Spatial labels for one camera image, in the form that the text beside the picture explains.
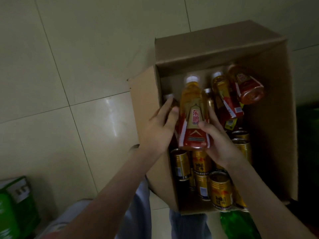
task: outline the bottle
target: bottle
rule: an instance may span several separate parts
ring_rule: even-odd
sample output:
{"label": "bottle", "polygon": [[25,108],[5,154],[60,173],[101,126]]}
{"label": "bottle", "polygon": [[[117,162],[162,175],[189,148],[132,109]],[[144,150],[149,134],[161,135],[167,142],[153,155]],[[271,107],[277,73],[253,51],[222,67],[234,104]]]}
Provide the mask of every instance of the bottle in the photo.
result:
{"label": "bottle", "polygon": [[215,94],[218,118],[223,127],[226,121],[234,120],[244,115],[239,101],[230,88],[229,80],[223,72],[212,74],[212,88]]}
{"label": "bottle", "polygon": [[253,219],[247,212],[221,212],[220,222],[229,239],[261,239]]}
{"label": "bottle", "polygon": [[214,96],[213,91],[211,88],[206,88],[205,90],[206,96],[207,96],[207,105],[210,106],[213,111],[215,110],[215,104],[214,104]]}
{"label": "bottle", "polygon": [[209,121],[207,98],[199,87],[199,77],[189,76],[181,94],[179,148],[203,150],[210,147],[208,134],[198,127],[200,121]]}
{"label": "bottle", "polygon": [[236,64],[228,67],[233,90],[237,92],[239,101],[244,105],[256,103],[265,95],[264,86],[251,74],[252,71]]}
{"label": "bottle", "polygon": [[[166,102],[171,97],[173,97],[173,102],[172,102],[172,105],[171,105],[169,111],[171,111],[171,109],[174,106],[179,107],[178,101],[174,98],[174,94],[164,95],[164,102]],[[170,144],[168,146],[170,151],[178,148],[178,128],[179,128],[179,124],[178,124],[178,121],[177,121],[176,125],[175,125],[174,135],[173,135],[172,140],[171,140],[171,142],[170,142]]]}

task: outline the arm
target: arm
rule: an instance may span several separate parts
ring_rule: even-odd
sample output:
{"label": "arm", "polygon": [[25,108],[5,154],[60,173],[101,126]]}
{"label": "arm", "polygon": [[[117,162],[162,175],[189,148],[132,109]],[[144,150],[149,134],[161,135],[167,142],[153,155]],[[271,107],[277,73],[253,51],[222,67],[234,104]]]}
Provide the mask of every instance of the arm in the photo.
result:
{"label": "arm", "polygon": [[210,109],[212,125],[202,122],[200,128],[209,133],[214,145],[208,155],[229,173],[240,195],[248,206],[259,233],[264,239],[316,237],[276,197],[261,180],[254,168],[232,143],[216,114]]}
{"label": "arm", "polygon": [[135,191],[147,171],[167,150],[178,119],[169,99],[146,125],[137,152],[122,166],[97,197],[58,236],[63,238],[114,238]]}

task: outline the person's right hand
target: person's right hand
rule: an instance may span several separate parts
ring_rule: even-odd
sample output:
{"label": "person's right hand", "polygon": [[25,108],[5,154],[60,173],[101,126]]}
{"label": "person's right hand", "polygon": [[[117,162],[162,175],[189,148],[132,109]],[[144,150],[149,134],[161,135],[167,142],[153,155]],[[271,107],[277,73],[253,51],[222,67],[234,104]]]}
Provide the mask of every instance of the person's right hand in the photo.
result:
{"label": "person's right hand", "polygon": [[198,126],[213,138],[210,148],[205,151],[220,166],[227,169],[229,164],[244,160],[242,152],[233,144],[211,107],[208,107],[211,124],[199,122]]}

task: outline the hand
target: hand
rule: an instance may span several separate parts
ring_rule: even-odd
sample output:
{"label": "hand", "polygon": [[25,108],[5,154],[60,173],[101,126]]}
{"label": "hand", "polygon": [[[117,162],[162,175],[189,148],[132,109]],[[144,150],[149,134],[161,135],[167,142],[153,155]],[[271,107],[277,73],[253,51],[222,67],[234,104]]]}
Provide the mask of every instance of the hand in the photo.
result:
{"label": "hand", "polygon": [[167,150],[179,116],[178,107],[173,107],[168,114],[167,121],[165,122],[172,102],[173,98],[168,99],[146,124],[144,135],[139,146],[140,151],[158,158]]}
{"label": "hand", "polygon": [[205,151],[217,164],[227,169],[229,164],[240,162],[245,158],[228,137],[213,109],[208,107],[208,110],[212,124],[208,124],[207,122],[200,122],[198,124],[199,128],[208,133],[214,140],[211,147]]}

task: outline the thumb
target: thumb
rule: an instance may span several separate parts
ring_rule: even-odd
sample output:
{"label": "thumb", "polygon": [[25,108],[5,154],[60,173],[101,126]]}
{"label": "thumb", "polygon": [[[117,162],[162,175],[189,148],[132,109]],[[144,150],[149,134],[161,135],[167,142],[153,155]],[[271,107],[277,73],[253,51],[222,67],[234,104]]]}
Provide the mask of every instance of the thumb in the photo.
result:
{"label": "thumb", "polygon": [[167,127],[169,130],[171,130],[172,132],[174,132],[175,125],[178,120],[178,116],[179,116],[179,109],[177,106],[175,106],[171,109],[170,113],[168,114],[168,118],[164,126]]}
{"label": "thumb", "polygon": [[200,121],[198,126],[204,132],[208,133],[214,140],[218,140],[222,137],[221,132],[212,124],[209,124],[205,121]]}

